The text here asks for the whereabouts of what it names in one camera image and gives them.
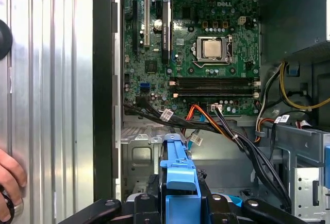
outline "motherboard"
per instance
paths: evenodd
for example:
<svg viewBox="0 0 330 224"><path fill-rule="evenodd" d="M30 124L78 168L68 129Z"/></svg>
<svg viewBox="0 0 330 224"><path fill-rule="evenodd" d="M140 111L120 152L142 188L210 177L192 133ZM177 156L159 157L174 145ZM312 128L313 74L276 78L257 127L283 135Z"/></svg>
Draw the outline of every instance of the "motherboard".
<svg viewBox="0 0 330 224"><path fill-rule="evenodd" d="M124 101L256 115L259 0L124 0Z"/></svg>

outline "sata port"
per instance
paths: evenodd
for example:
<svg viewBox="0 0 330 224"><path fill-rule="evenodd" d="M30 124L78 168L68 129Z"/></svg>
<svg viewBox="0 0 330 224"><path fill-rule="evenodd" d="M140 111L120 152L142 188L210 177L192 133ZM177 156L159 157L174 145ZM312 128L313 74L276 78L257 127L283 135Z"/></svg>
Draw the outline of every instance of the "sata port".
<svg viewBox="0 0 330 224"><path fill-rule="evenodd" d="M150 83L140 83L140 91L143 93L148 93L150 92Z"/></svg>

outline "blue latch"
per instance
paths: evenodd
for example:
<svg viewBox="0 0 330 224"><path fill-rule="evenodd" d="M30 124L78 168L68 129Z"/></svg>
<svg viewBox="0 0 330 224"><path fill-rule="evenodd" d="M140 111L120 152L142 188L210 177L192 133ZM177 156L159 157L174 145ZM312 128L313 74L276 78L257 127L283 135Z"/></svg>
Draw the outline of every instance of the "blue latch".
<svg viewBox="0 0 330 224"><path fill-rule="evenodd" d="M196 167L186 152L181 140L167 140L168 159L160 162L161 167L167 168L166 188L189 192L166 195L166 224L201 223L202 195Z"/></svg>
<svg viewBox="0 0 330 224"><path fill-rule="evenodd" d="M325 147L325 187L330 189L330 146Z"/></svg>
<svg viewBox="0 0 330 224"><path fill-rule="evenodd" d="M196 190L196 168L186 150L181 141L167 141L168 160L160 162L161 167L167 168L167 189Z"/></svg>

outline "hand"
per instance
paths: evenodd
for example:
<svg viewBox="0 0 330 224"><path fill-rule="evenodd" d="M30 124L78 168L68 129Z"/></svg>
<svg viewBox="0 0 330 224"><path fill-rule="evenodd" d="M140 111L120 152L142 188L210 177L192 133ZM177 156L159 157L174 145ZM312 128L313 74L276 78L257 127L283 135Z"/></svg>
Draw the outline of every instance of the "hand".
<svg viewBox="0 0 330 224"><path fill-rule="evenodd" d="M27 184L27 175L19 163L0 149L0 185L2 185L15 206L22 203L20 187ZM5 198L0 194L0 220L10 219Z"/></svg>

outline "cpu socket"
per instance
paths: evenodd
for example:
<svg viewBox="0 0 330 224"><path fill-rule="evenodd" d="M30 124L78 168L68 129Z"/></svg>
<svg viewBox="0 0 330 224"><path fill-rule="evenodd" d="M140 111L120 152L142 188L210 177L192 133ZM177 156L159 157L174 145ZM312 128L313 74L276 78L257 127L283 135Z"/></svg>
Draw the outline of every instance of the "cpu socket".
<svg viewBox="0 0 330 224"><path fill-rule="evenodd" d="M230 64L232 63L232 37L197 37L192 45L192 53L197 62Z"/></svg>

